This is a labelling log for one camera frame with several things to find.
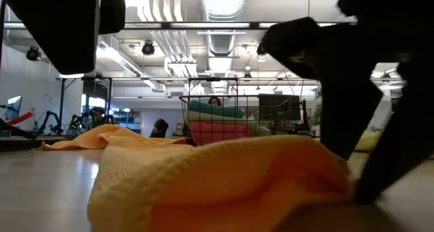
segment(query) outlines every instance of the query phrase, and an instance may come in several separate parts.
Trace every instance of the desk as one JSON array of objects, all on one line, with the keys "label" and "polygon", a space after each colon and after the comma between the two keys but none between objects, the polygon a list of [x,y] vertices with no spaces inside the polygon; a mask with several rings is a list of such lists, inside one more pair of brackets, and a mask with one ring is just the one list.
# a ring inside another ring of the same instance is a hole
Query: desk
[{"label": "desk", "polygon": [[66,136],[38,136],[36,140],[29,140],[21,136],[11,138],[0,138],[0,152],[2,151],[24,151],[38,148],[44,141],[46,144],[54,144],[61,140],[72,140]]},{"label": "desk", "polygon": [[[103,150],[0,153],[2,232],[90,232],[86,205]],[[367,155],[355,153],[359,175]],[[434,161],[408,174],[378,206],[303,209],[285,220],[281,232],[432,232]]]}]

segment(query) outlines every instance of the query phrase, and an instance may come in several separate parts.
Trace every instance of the red object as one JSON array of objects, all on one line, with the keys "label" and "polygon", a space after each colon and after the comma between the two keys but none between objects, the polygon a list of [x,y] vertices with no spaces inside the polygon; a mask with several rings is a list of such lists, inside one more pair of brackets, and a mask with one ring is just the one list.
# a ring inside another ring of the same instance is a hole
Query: red object
[{"label": "red object", "polygon": [[198,145],[249,137],[247,126],[240,124],[235,125],[194,121],[191,126],[191,132],[195,143]]},{"label": "red object", "polygon": [[15,124],[21,123],[22,121],[25,121],[25,120],[27,120],[27,119],[29,119],[31,117],[33,117],[33,114],[31,112],[28,112],[28,113],[26,113],[26,114],[24,114],[22,116],[19,116],[19,117],[13,119],[13,120],[7,122],[6,124],[7,125],[15,125]]}]

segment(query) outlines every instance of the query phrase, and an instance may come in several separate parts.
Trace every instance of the wire basket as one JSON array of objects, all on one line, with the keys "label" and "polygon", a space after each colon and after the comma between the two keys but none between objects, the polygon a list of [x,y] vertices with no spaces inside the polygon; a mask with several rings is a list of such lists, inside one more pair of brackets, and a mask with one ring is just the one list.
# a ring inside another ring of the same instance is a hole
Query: wire basket
[{"label": "wire basket", "polygon": [[294,96],[218,96],[221,106],[208,102],[217,96],[181,96],[184,133],[196,145],[223,140],[293,134],[300,121]]}]

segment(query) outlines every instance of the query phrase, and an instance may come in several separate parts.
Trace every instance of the pink towel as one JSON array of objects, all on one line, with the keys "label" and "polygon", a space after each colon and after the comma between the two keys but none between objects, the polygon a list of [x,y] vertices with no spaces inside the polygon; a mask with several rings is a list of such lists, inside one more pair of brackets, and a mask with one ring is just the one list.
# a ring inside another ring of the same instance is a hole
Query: pink towel
[{"label": "pink towel", "polygon": [[249,137],[247,126],[240,124],[221,124],[194,121],[191,132],[198,145],[210,144],[222,140],[234,140]]}]

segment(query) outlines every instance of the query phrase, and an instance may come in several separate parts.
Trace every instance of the orange towel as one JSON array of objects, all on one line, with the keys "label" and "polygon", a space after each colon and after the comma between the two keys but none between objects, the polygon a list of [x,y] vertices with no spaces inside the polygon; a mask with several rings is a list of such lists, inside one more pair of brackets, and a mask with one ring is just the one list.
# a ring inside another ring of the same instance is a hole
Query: orange towel
[{"label": "orange towel", "polygon": [[57,148],[106,143],[87,207],[96,232],[271,231],[300,206],[351,194],[346,163],[308,137],[193,148],[104,125],[79,138]]}]

